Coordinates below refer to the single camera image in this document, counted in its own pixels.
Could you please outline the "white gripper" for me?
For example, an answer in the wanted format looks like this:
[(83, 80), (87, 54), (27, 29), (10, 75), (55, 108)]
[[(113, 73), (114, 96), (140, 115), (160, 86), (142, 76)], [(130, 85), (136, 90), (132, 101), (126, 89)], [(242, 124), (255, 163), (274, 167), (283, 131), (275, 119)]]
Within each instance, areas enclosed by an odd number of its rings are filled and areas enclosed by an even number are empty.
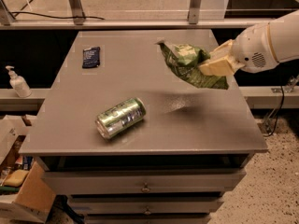
[(239, 69), (260, 73), (278, 66), (270, 42), (270, 26), (261, 23), (244, 30), (236, 39), (227, 40), (210, 52), (210, 59), (199, 64), (205, 76), (231, 76)]

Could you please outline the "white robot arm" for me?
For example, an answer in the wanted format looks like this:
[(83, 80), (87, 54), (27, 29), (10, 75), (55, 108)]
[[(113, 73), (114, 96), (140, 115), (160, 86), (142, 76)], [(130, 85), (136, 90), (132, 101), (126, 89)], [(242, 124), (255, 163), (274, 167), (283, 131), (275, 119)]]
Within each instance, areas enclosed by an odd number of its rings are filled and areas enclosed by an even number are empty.
[(245, 29), (199, 63), (206, 76), (230, 76), (237, 70), (260, 73), (299, 58), (299, 11)]

